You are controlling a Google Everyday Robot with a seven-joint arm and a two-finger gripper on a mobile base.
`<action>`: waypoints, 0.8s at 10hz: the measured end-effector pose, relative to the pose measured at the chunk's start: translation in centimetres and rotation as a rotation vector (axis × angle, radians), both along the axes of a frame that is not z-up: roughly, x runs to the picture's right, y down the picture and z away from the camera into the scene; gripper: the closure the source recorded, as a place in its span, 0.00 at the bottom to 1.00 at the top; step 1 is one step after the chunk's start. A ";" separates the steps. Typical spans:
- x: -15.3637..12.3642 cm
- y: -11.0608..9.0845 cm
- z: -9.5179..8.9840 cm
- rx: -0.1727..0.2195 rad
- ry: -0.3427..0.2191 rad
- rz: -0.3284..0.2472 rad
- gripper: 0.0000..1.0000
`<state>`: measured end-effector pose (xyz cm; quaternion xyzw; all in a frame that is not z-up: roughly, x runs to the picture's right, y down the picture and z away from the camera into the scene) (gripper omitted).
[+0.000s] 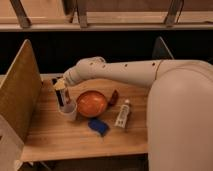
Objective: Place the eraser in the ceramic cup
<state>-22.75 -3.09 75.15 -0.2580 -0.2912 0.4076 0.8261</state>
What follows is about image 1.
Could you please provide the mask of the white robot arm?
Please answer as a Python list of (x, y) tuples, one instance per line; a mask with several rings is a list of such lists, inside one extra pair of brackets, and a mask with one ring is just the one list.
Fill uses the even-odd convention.
[(175, 59), (107, 63), (92, 57), (66, 70), (55, 87), (96, 78), (150, 89), (149, 171), (213, 171), (213, 65)]

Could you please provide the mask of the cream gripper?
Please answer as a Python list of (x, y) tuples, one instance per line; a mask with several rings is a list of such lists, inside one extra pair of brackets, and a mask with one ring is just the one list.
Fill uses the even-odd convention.
[(64, 101), (60, 90), (66, 88), (65, 80), (63, 78), (57, 79), (53, 87), (56, 90), (56, 96), (58, 99), (59, 106), (60, 107), (64, 106)]

